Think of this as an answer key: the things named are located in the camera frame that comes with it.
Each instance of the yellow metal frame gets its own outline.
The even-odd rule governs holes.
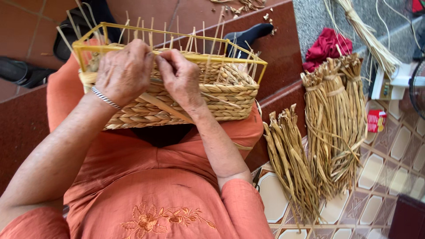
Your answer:
[[[113,23],[105,23],[101,22],[99,25],[95,26],[93,29],[91,29],[88,33],[86,33],[84,36],[81,37],[81,39],[75,41],[72,43],[72,48],[74,49],[82,72],[86,71],[86,67],[83,64],[83,57],[82,57],[82,51],[94,51],[94,52],[108,52],[108,51],[117,51],[121,50],[124,47],[121,46],[108,46],[108,45],[100,45],[100,46],[89,46],[86,45],[84,42],[89,39],[89,37],[97,31],[99,28],[103,29],[104,37],[105,37],[105,43],[108,42],[108,32],[107,27],[116,27],[116,28],[123,28],[123,29],[129,29],[129,30],[137,30],[137,31],[147,31],[147,32],[155,32],[155,33],[161,33],[161,34],[170,34],[170,35],[177,35],[181,37],[193,37],[198,39],[204,39],[204,40],[211,40],[213,42],[221,42],[225,43],[226,46],[224,50],[226,51],[227,45],[230,44],[233,47],[236,47],[238,50],[241,50],[248,55],[251,56],[251,60],[247,59],[239,59],[239,58],[231,58],[231,57],[220,57],[220,56],[212,56],[212,55],[206,55],[206,54],[184,54],[184,57],[192,62],[215,62],[215,63],[249,63],[249,64],[259,64],[263,65],[263,70],[260,73],[258,84],[260,84],[261,79],[263,78],[264,72],[266,71],[267,62],[260,59],[258,56],[254,55],[253,53],[247,51],[246,49],[241,48],[240,46],[237,46],[236,44],[232,43],[229,39],[219,39],[219,38],[213,38],[213,37],[203,37],[203,36],[197,36],[197,35],[188,35],[188,34],[181,34],[181,33],[174,33],[174,32],[168,32],[168,31],[160,31],[160,30],[154,30],[154,29],[148,29],[148,28],[141,28],[141,27],[135,27],[135,26],[125,26],[120,24],[113,24]],[[160,51],[153,50],[153,53],[155,55],[158,55],[161,53]]]

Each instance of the hand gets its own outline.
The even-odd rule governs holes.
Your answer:
[[[134,39],[123,50],[110,51],[100,60],[96,88],[124,107],[148,89],[152,66],[148,45]]]
[[[189,115],[206,105],[199,90],[199,68],[195,63],[186,60],[178,50],[172,49],[158,55],[156,64],[165,88]]]

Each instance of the silver bracelet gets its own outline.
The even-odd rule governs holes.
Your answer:
[[[117,105],[117,104],[115,104],[112,100],[110,100],[110,99],[108,99],[106,96],[104,96],[100,91],[98,91],[97,89],[96,89],[96,86],[93,86],[92,88],[91,88],[91,91],[93,91],[93,93],[95,94],[95,95],[97,95],[100,99],[102,99],[103,101],[105,101],[106,103],[108,103],[110,106],[112,106],[112,107],[114,107],[115,109],[117,109],[117,110],[122,110],[122,108],[119,106],[119,105]]]

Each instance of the embroidered flower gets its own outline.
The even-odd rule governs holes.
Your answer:
[[[160,218],[167,218],[167,221],[170,223],[181,224],[186,227],[190,225],[191,222],[199,220],[200,222],[205,222],[210,228],[216,229],[214,223],[199,216],[199,214],[202,213],[199,208],[193,212],[191,212],[192,209],[189,210],[188,208],[182,207],[169,208],[167,210],[161,208],[158,215],[156,214],[155,205],[152,205],[147,213],[144,213],[145,208],[146,202],[141,203],[139,206],[134,206],[133,220],[120,223],[123,228],[131,231],[130,235],[125,239],[130,239],[133,233],[135,234],[134,238],[137,239],[141,239],[146,233],[150,232],[156,234],[167,233],[167,228],[158,223],[158,219]]]

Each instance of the black sock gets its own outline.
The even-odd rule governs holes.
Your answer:
[[[243,49],[250,50],[247,43],[251,46],[255,39],[264,37],[273,31],[273,25],[270,23],[259,23],[248,30],[236,32],[235,44],[242,47]],[[223,39],[229,39],[231,42],[235,40],[235,32],[228,33]],[[227,46],[227,56],[233,55],[234,48],[231,45]],[[246,52],[237,50],[236,58],[246,59],[248,54]]]

